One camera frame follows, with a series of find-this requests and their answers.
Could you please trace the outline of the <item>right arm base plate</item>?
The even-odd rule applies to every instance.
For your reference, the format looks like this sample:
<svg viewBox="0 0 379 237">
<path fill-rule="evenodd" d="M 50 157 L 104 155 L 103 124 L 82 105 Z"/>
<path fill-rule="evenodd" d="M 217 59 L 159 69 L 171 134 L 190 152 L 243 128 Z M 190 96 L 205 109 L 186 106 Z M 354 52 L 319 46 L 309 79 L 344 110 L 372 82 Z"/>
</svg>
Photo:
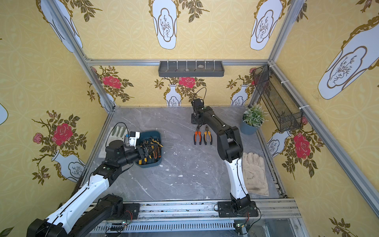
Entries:
<svg viewBox="0 0 379 237">
<path fill-rule="evenodd" d="M 217 210 L 220 218 L 232 217 L 258 217 L 259 212 L 254 201 L 242 208 L 237 208 L 231 201 L 220 201 L 217 203 Z"/>
</svg>

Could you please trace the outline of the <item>teal plastic storage box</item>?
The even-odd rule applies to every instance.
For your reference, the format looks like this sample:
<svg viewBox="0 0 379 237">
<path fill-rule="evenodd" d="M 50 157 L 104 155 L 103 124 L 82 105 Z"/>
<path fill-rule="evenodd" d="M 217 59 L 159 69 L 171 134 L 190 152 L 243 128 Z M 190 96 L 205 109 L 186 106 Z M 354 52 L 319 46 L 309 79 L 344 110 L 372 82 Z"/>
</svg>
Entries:
<svg viewBox="0 0 379 237">
<path fill-rule="evenodd" d="M 145 131 L 140 133 L 136 148 L 141 159 L 135 163 L 141 168 L 158 166 L 161 162 L 162 148 L 161 134 L 158 131 Z"/>
</svg>

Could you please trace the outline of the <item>red orange black pliers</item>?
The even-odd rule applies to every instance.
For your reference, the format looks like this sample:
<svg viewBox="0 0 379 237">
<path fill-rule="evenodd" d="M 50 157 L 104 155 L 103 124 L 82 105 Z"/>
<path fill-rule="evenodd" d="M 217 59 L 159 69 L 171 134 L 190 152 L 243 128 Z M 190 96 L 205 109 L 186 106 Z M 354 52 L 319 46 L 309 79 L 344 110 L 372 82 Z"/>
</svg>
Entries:
<svg viewBox="0 0 379 237">
<path fill-rule="evenodd" d="M 197 145 L 197 144 L 201 145 L 202 143 L 202 135 L 201 135 L 200 128 L 201 128 L 201 125 L 197 125 L 196 131 L 194 132 L 194 137 L 193 137 L 194 145 Z"/>
</svg>

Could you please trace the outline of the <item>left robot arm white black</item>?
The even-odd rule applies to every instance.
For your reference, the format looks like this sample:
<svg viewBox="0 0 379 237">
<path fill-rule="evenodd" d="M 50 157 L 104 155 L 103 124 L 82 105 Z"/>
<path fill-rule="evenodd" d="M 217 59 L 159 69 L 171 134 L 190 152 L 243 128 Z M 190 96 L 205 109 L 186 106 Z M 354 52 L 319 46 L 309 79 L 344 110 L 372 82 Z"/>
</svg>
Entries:
<svg viewBox="0 0 379 237">
<path fill-rule="evenodd" d="M 106 158 L 93 172 L 89 181 L 65 204 L 44 220 L 36 219 L 27 229 L 28 237 L 84 237 L 109 217 L 121 217 L 123 199 L 107 195 L 90 212 L 86 210 L 123 174 L 123 167 L 158 155 L 162 145 L 155 139 L 125 150 L 124 142 L 112 141 L 106 148 Z"/>
</svg>

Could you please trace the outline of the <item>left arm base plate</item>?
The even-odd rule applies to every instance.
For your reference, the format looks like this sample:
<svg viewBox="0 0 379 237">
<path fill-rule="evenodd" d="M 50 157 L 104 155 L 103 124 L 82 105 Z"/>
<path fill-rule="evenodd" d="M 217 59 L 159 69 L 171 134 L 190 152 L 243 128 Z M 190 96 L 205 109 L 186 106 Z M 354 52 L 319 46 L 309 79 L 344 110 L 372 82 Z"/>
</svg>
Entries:
<svg viewBox="0 0 379 237">
<path fill-rule="evenodd" d="M 123 220 L 137 220 L 140 212 L 139 203 L 123 203 L 120 211 L 117 214 L 117 218 Z"/>
</svg>

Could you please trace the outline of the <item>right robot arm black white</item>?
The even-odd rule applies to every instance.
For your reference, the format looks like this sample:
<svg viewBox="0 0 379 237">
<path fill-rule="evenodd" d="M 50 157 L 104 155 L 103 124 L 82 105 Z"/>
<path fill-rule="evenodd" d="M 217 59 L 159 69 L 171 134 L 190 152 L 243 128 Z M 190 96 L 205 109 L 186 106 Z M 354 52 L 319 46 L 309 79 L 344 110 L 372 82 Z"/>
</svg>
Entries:
<svg viewBox="0 0 379 237">
<path fill-rule="evenodd" d="M 231 183 L 231 203 L 235 212 L 242 212 L 251 204 L 251 198 L 243 179 L 243 144 L 239 129 L 223 122 L 209 106 L 200 99 L 192 103 L 191 123 L 209 126 L 217 137 L 217 151 L 226 163 Z"/>
</svg>

